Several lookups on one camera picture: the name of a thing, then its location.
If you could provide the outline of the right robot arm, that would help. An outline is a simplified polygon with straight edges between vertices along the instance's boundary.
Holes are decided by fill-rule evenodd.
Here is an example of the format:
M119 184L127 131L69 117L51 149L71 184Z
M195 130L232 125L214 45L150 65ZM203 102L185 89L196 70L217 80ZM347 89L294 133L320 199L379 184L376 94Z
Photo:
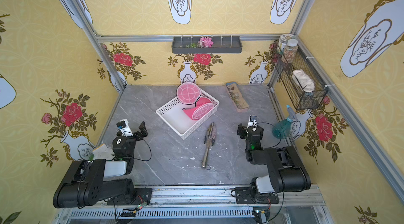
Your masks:
M236 188L238 204L279 203L279 192L302 192L311 188L310 176L296 149L261 146L264 129L259 125L237 127L237 135L246 141L246 160L267 167L267 175L253 178L250 186Z

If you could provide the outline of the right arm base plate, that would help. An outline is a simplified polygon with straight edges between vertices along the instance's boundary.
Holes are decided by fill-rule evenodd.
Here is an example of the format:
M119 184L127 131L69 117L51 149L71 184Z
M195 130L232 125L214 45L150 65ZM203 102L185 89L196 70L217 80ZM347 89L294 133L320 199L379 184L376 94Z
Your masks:
M230 194L236 198L236 204L238 205L278 204L280 202L276 193L259 193L256 189L250 187L236 187Z

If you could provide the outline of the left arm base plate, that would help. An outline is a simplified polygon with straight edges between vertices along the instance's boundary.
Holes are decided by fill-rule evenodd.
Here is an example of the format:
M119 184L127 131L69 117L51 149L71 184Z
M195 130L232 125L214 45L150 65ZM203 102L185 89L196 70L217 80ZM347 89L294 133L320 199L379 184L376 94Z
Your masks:
M153 189L147 187L134 188L129 191L129 194L113 197L107 201L109 206L138 206L142 203L150 204Z

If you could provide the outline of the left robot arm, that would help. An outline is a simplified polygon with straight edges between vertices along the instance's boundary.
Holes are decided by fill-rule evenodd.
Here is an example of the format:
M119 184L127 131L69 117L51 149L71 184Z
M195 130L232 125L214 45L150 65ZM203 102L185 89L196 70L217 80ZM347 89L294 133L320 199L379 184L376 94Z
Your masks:
M132 179L126 178L137 160L134 156L136 144L148 136L146 124L142 122L138 131L133 132L124 119L117 127L112 158L72 162L54 193L55 208L83 208L102 200L116 206L144 207L150 203L152 189L135 188Z

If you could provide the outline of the pink mesh laundry bag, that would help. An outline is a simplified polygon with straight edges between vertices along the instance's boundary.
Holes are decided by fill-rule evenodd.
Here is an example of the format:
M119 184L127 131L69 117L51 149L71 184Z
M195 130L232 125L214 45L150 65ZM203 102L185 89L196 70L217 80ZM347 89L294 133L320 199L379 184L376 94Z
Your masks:
M183 112L192 120L200 120L207 113L209 113L215 105L213 102L206 98L201 97L196 102L196 106L194 108L183 109Z

